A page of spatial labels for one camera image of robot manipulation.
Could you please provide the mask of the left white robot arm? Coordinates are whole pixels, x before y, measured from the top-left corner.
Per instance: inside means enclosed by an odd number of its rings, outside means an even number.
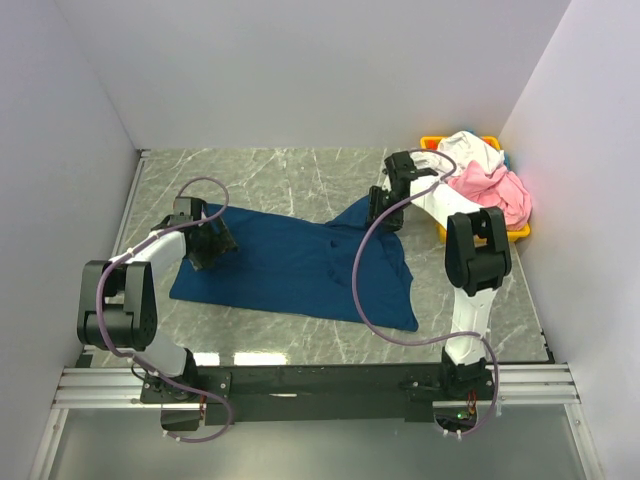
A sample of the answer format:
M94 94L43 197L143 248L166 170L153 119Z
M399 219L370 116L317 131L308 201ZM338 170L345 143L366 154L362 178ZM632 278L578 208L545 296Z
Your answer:
M92 260L82 272L77 337L84 345L138 359L151 375L164 375L164 389L176 401L193 399L200 378L193 353L159 332L154 283L186 261L209 270L237 244L221 217L225 206L179 196L173 212L140 245L109 260Z

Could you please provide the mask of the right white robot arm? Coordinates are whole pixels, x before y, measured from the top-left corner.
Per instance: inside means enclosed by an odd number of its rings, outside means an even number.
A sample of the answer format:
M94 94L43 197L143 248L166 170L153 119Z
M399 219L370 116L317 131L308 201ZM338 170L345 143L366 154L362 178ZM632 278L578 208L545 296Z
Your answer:
M460 399L474 386L467 366L485 358L485 338L493 300L512 267L505 218L498 207L483 207L466 199L446 183L456 163L444 153L434 155L450 164L440 173L415 165L410 151L384 160L388 186L369 191L369 229L356 253L358 267L368 240L378 229L397 232L404 224L404 209L412 204L445 228L445 272L454 287L451 333L446 336L445 358L453 365L439 374L444 395Z

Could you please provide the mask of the dark blue t shirt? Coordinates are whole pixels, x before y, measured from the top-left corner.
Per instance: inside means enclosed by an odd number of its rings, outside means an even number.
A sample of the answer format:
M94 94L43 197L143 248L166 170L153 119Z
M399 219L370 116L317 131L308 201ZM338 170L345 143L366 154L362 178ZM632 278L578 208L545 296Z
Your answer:
M183 261L170 289L175 300L360 322L415 332L413 276L398 236L367 231L361 198L326 223L228 207L222 215L238 249L196 271Z

